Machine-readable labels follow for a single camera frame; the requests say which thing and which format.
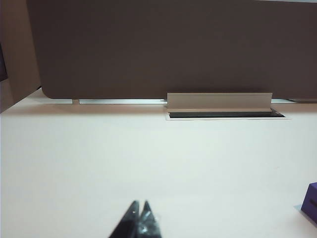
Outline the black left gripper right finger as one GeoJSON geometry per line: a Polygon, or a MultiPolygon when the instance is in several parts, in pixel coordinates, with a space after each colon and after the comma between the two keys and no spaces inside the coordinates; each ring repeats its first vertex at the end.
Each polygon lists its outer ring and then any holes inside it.
{"type": "Polygon", "coordinates": [[[146,200],[137,223],[137,238],[161,238],[159,223],[146,200]]]}

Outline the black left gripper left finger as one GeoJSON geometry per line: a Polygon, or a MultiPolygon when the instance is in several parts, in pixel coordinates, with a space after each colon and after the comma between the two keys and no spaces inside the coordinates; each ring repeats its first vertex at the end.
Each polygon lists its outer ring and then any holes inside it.
{"type": "Polygon", "coordinates": [[[109,238],[136,238],[139,222],[139,201],[135,200],[128,207],[109,238]]]}

